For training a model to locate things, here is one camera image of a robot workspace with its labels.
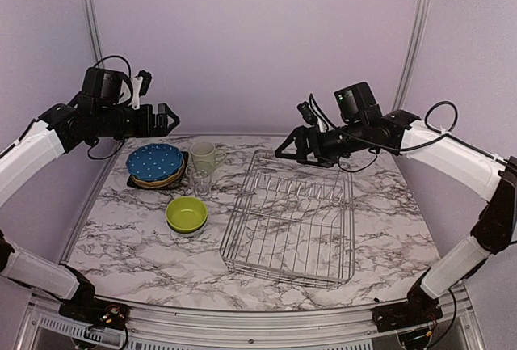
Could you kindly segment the lime green bowl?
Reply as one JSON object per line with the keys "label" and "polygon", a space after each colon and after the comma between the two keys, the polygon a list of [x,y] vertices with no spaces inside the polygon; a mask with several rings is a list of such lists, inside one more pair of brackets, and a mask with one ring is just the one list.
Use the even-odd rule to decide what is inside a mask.
{"label": "lime green bowl", "polygon": [[203,201],[190,196],[172,200],[166,207],[166,223],[176,233],[190,234],[200,230],[208,220]]}

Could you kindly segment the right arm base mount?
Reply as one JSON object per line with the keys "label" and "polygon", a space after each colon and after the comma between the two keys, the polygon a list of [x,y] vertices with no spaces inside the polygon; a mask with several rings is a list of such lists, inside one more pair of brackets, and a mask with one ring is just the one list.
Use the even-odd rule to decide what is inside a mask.
{"label": "right arm base mount", "polygon": [[372,321],[379,332],[431,323],[442,317],[443,311],[438,301],[433,299],[428,301],[415,298],[372,309]]}

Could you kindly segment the black floral square plate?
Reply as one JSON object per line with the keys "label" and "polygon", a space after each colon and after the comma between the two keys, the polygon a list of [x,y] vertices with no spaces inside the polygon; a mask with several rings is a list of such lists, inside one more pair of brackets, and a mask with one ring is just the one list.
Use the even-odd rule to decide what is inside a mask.
{"label": "black floral square plate", "polygon": [[190,158],[190,154],[187,151],[183,151],[182,154],[183,154],[183,165],[179,169],[179,174],[174,179],[172,179],[168,184],[162,185],[161,187],[149,187],[149,188],[141,187],[138,184],[136,184],[136,182],[132,179],[131,176],[129,176],[127,179],[127,182],[126,182],[126,186],[129,188],[151,190],[151,191],[157,191],[157,190],[171,191],[171,190],[175,190],[175,189],[179,188],[182,184],[183,177],[186,174],[186,168],[187,168],[187,164],[188,164],[189,158]]}

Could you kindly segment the yellow dotted plate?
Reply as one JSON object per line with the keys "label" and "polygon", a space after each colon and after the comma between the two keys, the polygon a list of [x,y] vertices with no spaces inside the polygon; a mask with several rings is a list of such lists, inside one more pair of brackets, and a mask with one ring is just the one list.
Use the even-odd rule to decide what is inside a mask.
{"label": "yellow dotted plate", "polygon": [[139,188],[147,188],[147,189],[155,189],[155,188],[164,188],[166,186],[169,186],[170,184],[173,184],[176,181],[179,181],[181,176],[183,175],[183,172],[185,171],[185,165],[182,165],[173,175],[167,177],[166,179],[154,181],[154,182],[147,182],[144,180],[136,179],[134,176],[130,176],[128,178],[128,181],[130,183],[134,183]]}

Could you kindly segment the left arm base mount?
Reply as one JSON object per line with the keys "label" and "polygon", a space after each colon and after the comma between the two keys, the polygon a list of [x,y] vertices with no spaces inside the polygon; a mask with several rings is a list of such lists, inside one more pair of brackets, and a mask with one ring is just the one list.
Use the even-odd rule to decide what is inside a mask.
{"label": "left arm base mount", "polygon": [[79,303],[65,301],[59,307],[60,316],[87,323],[93,328],[107,327],[119,331],[124,329],[128,313],[128,305],[96,297],[91,301]]}

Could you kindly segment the pale green mug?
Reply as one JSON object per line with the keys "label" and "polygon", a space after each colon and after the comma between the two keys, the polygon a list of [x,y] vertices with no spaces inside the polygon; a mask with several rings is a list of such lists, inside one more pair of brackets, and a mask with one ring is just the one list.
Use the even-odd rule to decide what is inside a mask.
{"label": "pale green mug", "polygon": [[198,141],[189,149],[193,163],[206,162],[213,170],[223,164],[227,158],[226,152],[209,141]]}

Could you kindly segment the blue dotted plate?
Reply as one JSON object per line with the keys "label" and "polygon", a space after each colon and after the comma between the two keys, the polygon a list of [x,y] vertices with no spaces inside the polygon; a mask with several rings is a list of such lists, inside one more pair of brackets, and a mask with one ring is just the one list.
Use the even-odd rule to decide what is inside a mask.
{"label": "blue dotted plate", "polygon": [[128,173],[145,182],[164,180],[183,165],[183,153],[168,144],[149,144],[134,150],[127,158]]}

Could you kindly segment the white striped bowl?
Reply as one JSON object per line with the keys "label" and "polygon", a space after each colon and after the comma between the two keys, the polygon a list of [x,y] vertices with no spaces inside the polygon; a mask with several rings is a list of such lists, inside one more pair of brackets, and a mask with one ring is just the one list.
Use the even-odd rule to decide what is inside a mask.
{"label": "white striped bowl", "polygon": [[167,224],[167,226],[170,229],[170,235],[177,237],[177,238],[195,238],[198,235],[202,234],[204,232],[205,226],[207,225],[208,220],[205,220],[202,224],[199,225],[199,227],[193,231],[190,232],[180,232],[179,230],[176,230],[170,223]]}

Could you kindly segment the clear glass cup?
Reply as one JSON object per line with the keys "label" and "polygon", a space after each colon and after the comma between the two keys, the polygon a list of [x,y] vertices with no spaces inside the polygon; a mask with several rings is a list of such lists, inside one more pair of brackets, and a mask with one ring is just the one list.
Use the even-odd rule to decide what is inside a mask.
{"label": "clear glass cup", "polygon": [[207,197],[211,194],[213,165],[198,161],[187,167],[186,174],[194,196]]}

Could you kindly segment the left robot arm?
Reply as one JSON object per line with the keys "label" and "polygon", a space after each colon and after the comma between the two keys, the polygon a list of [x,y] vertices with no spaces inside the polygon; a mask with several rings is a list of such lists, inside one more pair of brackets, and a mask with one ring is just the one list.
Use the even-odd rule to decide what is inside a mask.
{"label": "left robot arm", "polygon": [[[167,136],[179,117],[166,103],[142,103],[152,82],[146,70],[137,74],[86,70],[79,92],[68,103],[57,103],[41,113],[1,153],[1,203],[23,190],[36,176],[78,145],[102,138],[124,141]],[[86,322],[102,314],[94,286],[80,273],[21,247],[1,236],[2,277],[36,288],[62,301]]]}

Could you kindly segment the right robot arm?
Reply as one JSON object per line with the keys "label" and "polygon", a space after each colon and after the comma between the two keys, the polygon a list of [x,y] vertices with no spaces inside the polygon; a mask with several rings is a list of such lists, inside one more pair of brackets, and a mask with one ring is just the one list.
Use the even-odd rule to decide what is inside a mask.
{"label": "right robot arm", "polygon": [[427,118],[413,113],[383,114],[366,82],[335,91],[334,97],[343,126],[332,124],[313,99],[300,103],[297,109],[305,125],[288,135],[275,150],[276,157],[332,167],[357,151],[385,150],[435,168],[486,202],[469,235],[418,278],[405,301],[372,311],[380,332],[440,319],[439,298],[511,244],[516,227],[516,160],[480,150],[454,137],[451,129],[434,128]]}

